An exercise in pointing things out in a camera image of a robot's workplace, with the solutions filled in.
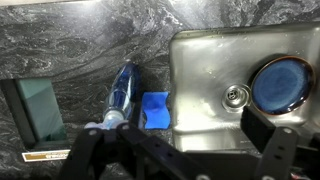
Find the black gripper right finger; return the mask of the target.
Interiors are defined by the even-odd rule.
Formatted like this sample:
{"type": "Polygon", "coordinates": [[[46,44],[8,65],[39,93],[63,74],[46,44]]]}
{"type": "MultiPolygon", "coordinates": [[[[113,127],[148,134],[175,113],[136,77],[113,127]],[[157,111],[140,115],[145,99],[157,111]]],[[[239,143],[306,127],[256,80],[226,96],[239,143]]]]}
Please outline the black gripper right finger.
{"type": "Polygon", "coordinates": [[[298,134],[288,127],[276,127],[251,106],[243,108],[241,130],[262,154],[254,180],[289,180],[298,134]]]}

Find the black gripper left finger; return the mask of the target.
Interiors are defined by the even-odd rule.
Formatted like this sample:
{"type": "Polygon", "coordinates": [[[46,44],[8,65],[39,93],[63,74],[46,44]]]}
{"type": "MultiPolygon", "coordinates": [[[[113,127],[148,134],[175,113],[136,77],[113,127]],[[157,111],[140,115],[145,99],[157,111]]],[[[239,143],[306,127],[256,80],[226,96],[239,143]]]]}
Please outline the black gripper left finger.
{"type": "Polygon", "coordinates": [[[59,180],[98,180],[108,164],[120,164],[135,180],[196,180],[200,166],[156,136],[130,124],[86,129],[77,137],[59,180]]]}

